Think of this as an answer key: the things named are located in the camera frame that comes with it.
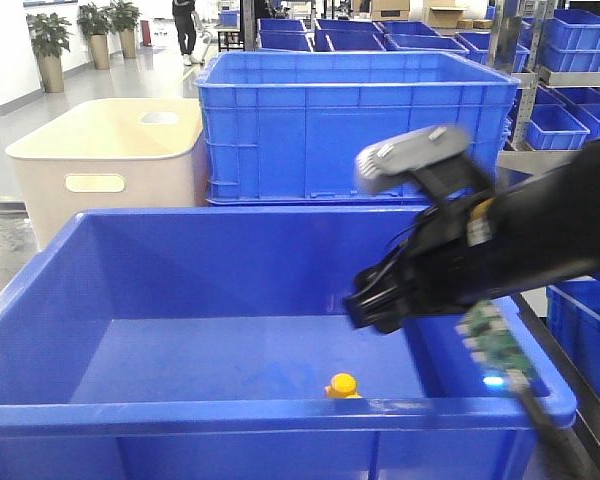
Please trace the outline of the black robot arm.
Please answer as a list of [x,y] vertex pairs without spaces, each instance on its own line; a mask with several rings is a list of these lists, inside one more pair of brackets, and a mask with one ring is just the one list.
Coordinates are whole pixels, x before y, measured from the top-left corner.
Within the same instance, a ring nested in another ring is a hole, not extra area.
[[542,176],[496,192],[466,156],[416,175],[434,203],[343,301],[356,328],[388,334],[407,319],[600,275],[600,138]]

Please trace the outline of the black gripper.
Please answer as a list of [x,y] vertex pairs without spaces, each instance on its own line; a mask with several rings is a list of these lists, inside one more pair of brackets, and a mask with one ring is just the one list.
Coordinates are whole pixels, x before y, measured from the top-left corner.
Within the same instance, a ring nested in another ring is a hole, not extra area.
[[464,196],[418,213],[409,236],[355,276],[354,292],[343,300],[353,327],[388,334],[406,319],[464,313],[493,298],[484,285],[479,246],[491,238],[494,200]]

